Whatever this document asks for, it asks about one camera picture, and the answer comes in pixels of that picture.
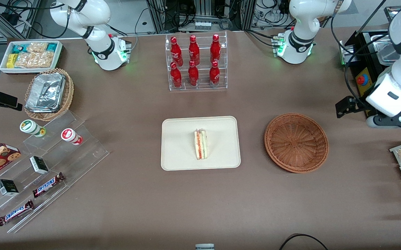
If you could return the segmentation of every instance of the wicker basket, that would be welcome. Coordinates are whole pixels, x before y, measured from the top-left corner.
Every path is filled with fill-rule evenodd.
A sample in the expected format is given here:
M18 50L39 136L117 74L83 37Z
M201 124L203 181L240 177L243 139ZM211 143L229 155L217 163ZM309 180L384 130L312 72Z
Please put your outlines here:
M61 113L68 110L69 106L71 105L72 95L74 94L74 84L72 82L72 79L69 77L69 74L66 73L66 71L64 71L60 68L55 68L52 70L44 71L38 75L46 75L46 74L52 74L52 73L61 73L66 77L66 82L65 82L65 86L64 86L64 90L63 90L61 108L56 113L34 113L34 112L28 111L25 106L24 111L26 111L26 114L32 119L43 120L45 122L49 122L50 120L59 116ZM26 95L24 95L25 102L27 102L27 98L29 97L29 93L31 92L32 83L34 82L34 79L32 79L31 84L29 84L29 87L27 88Z
M329 141L320 125L296 113L274 118L265 130L264 142L270 158L294 173L316 170L329 152Z

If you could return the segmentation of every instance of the red bottle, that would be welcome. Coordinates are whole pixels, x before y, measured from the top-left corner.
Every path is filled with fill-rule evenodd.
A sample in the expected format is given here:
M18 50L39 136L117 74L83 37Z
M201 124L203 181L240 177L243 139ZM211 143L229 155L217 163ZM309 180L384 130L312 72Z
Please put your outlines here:
M170 75L173 85L175 88L180 89L182 87L182 75L180 74L180 71L177 68L175 62L171 62L170 66L171 66Z
M210 86L211 87L217 87L219 85L219 74L221 71L218 68L218 62L215 60L213 63L211 63L211 69L210 69Z
M221 44L219 43L218 34L213 35L213 43L211 44L210 47L210 54L211 54L210 61L212 63L215 60L219 61L219 59L221 58Z
M177 66L181 67L183 65L182 59L182 50L180 46L177 44L177 39L173 36L170 39L171 41L171 57L173 61L177 63Z
M188 69L188 75L190 76L190 84L196 87L199 82L199 70L196 67L194 60L190 61L190 68Z
M190 35L190 47L188 48L188 51L190 53L190 60L193 60L196 65L199 65L201 63L201 56L195 35Z

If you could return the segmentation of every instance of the power adapter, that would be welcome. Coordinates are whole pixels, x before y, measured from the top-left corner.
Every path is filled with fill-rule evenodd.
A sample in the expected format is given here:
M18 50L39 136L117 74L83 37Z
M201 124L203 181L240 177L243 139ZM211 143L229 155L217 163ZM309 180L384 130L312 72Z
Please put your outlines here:
M18 16L16 14L1 13L1 16L13 26L17 25L18 23Z

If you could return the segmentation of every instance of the brown tablecloth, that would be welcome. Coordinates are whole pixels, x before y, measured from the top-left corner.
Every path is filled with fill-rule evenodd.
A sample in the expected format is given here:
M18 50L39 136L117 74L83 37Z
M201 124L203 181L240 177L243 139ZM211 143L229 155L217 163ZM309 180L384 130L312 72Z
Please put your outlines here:
M352 32L337 35L346 40ZM388 151L401 144L401 130L368 128L361 113L336 118L334 105L349 92L328 28L300 65L229 32L224 92L169 92L164 38L140 37L131 63L112 72L94 63L85 41L62 40L60 66L75 84L71 110L111 154L18 233L0 228L0 249L194 249L208 242L218 250L277 249L293 233L330 249L401 249L401 172ZM24 103L31 79L1 74L0 91ZM315 172L286 172L265 151L266 125L287 112L315 119L327 133L329 158ZM162 122L209 116L237 119L241 165L161 169ZM0 142L21 144L25 118L0 108ZM289 244L319 247L308 239Z

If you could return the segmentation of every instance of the white tray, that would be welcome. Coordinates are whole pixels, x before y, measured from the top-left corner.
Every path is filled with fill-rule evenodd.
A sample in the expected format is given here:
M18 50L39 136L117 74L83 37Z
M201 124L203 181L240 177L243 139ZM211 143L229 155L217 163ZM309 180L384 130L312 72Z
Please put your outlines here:
M19 44L29 44L32 42L42 42L42 43L48 43L48 44L57 44L56 51L54 52L54 57L52 58L51 66L49 68L7 68L6 63L7 63L7 58L9 57L10 53L12 52L12 48L14 45L19 45ZM3 56L3 59L1 60L0 63L0 70L3 73L6 74L27 74L27 73L40 73L46 70L54 69L57 66L57 62L59 61L60 53L62 50L62 43L60 43L57 40L38 40L38 41L15 41L15 42L10 42L7 45L5 55Z
M208 158L196 159L194 131L207 131ZM232 116L167 119L162 123L161 166L166 171L237 168L237 121Z

